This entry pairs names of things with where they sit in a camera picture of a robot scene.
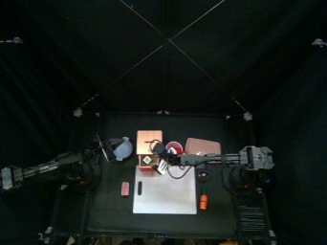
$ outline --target small red object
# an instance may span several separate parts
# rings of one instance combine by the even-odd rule
[[[121,183],[121,196],[128,196],[129,195],[129,183],[123,182]]]

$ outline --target small white object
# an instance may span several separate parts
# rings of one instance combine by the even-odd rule
[[[148,165],[151,163],[151,157],[145,156],[143,162],[145,163],[145,165]]]
[[[81,117],[81,115],[82,115],[82,111],[81,111],[81,109],[80,108],[77,108],[74,111],[73,111],[73,114],[74,114],[74,117]]]
[[[244,119],[245,119],[245,121],[252,120],[252,114],[248,111],[244,113]]]
[[[167,170],[168,170],[168,163],[164,159],[161,159],[159,163],[157,172],[160,175],[164,175],[167,173]]]
[[[113,150],[113,154],[116,156],[117,161],[123,161],[124,158],[129,157],[133,150],[133,146],[132,143],[129,142],[129,138],[123,137],[123,139],[124,142]]]

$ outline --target brown box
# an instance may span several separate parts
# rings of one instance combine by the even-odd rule
[[[139,169],[141,171],[152,171],[152,166],[159,163],[159,159],[151,152],[156,142],[163,141],[163,132],[160,130],[139,130],[136,136],[136,154],[139,155]]]

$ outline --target wire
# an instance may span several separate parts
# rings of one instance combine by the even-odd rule
[[[187,175],[187,173],[189,172],[189,169],[192,168],[192,166],[189,166],[189,168],[187,169],[187,171],[183,173],[183,175],[181,176],[179,176],[179,177],[176,177],[176,176],[172,176],[172,174],[171,174],[171,172],[169,172],[169,170],[167,169],[167,172],[168,172],[168,175],[169,175],[169,177],[172,178],[172,179],[175,179],[175,180],[179,180],[179,179],[181,179],[185,175]]]
[[[172,179],[179,180],[179,179],[181,179],[181,178],[187,175],[187,173],[189,172],[189,169],[191,169],[192,167],[196,167],[196,166],[199,166],[199,165],[201,165],[201,164],[204,164],[204,163],[207,163],[207,162],[208,162],[208,161],[201,161],[201,162],[196,163],[193,166],[189,166],[189,168],[187,169],[187,171],[185,171],[185,172],[183,173],[183,175],[179,176],[179,177],[172,176],[169,170],[167,169],[168,175],[169,175],[169,177],[171,177]]]

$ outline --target black table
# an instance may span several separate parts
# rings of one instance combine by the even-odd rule
[[[241,118],[227,120],[221,116],[152,116],[104,114],[77,119],[69,150],[80,150],[95,133],[103,139],[131,138],[133,154],[123,162],[108,163],[100,158],[103,180],[88,193],[66,188],[52,219],[57,236],[133,236],[155,238],[236,238],[236,221],[229,192],[223,187],[221,167],[208,166],[205,184],[195,181],[196,201],[201,186],[208,187],[208,210],[196,214],[133,214],[133,176],[136,131],[161,130],[163,142],[177,141],[185,145],[188,138],[220,142],[223,153],[236,153],[245,145],[253,145],[251,125]],[[121,182],[131,184],[131,195],[121,197]]]

